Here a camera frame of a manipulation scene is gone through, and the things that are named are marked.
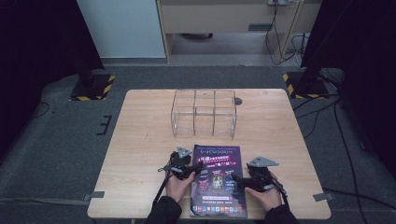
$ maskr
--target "white wall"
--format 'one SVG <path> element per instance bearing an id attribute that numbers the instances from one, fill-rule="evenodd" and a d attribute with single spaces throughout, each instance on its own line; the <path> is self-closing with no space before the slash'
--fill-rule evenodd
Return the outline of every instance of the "white wall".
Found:
<path id="1" fill-rule="evenodd" d="M 101 58 L 165 58 L 155 0 L 78 0 Z"/>

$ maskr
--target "metal bracket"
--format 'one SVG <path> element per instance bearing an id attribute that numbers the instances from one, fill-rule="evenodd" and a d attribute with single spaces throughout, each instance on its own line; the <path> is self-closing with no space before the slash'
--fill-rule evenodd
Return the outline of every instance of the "metal bracket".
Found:
<path id="1" fill-rule="evenodd" d="M 103 197 L 105 197 L 104 191 L 94 191 L 91 194 L 85 194 L 84 197 L 82 198 L 82 201 L 90 202 L 92 198 L 103 198 Z"/>
<path id="2" fill-rule="evenodd" d="M 192 153 L 191 150 L 188 150 L 184 147 L 177 147 L 178 156 L 183 159 Z"/>
<path id="3" fill-rule="evenodd" d="M 314 194 L 314 199 L 315 202 L 320 202 L 320 201 L 331 201 L 333 199 L 335 199 L 334 195 L 330 192 L 330 193 L 319 193 L 319 194 Z"/>
<path id="4" fill-rule="evenodd" d="M 271 161 L 260 156 L 254 159 L 253 161 L 248 162 L 247 165 L 254 167 L 267 167 L 267 166 L 278 166 L 279 163 L 277 161 Z"/>

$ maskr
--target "human hand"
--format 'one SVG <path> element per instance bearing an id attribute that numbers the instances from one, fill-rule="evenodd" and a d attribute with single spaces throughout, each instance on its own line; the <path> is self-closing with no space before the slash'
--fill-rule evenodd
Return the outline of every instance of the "human hand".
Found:
<path id="1" fill-rule="evenodd" d="M 177 203 L 180 202 L 180 200 L 186 194 L 187 187 L 194 180 L 194 178 L 195 172 L 192 172 L 189 175 L 189 178 L 185 180 L 179 180 L 177 177 L 172 175 L 166 184 L 166 195 L 173 198 Z"/>
<path id="2" fill-rule="evenodd" d="M 276 179 L 276 176 L 272 172 L 271 176 Z M 259 200 L 265 212 L 268 212 L 272 208 L 276 208 L 282 204 L 282 201 L 280 199 L 280 192 L 277 191 L 276 188 L 268 189 L 265 192 L 258 192 L 254 189 L 245 188 L 245 191 L 257 200 Z"/>

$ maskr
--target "purple magazine cover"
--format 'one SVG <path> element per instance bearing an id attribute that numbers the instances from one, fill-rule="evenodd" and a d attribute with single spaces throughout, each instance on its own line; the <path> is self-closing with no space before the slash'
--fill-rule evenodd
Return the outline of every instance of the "purple magazine cover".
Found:
<path id="1" fill-rule="evenodd" d="M 242 176 L 240 147 L 194 146 L 192 163 L 204 162 L 191 183 L 191 217 L 247 218 L 245 191 L 231 174 Z"/>

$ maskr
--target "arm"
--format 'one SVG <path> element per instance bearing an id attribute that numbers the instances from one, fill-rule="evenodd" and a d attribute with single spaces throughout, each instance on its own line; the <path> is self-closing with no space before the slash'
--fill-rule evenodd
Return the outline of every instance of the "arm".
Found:
<path id="1" fill-rule="evenodd" d="M 245 188 L 245 191 L 251 196 L 259 200 L 262 208 L 267 213 L 265 215 L 265 222 L 267 224 L 298 224 L 297 218 L 289 210 L 289 208 L 282 204 L 280 193 L 277 189 L 268 189 L 265 192 L 258 192 L 254 189 Z"/>
<path id="2" fill-rule="evenodd" d="M 265 215 L 265 222 L 267 224 L 298 224 L 298 220 L 289 208 L 282 204 L 276 208 L 272 208 Z"/>
<path id="3" fill-rule="evenodd" d="M 180 215 L 180 205 L 173 198 L 162 196 L 148 215 L 145 224 L 173 224 L 177 222 Z"/>
<path id="4" fill-rule="evenodd" d="M 151 210 L 145 224 L 163 223 L 175 224 L 181 215 L 181 207 L 178 202 L 186 194 L 186 189 L 195 178 L 195 172 L 192 172 L 189 178 L 179 180 L 172 175 L 166 184 L 166 195 L 155 204 Z"/>

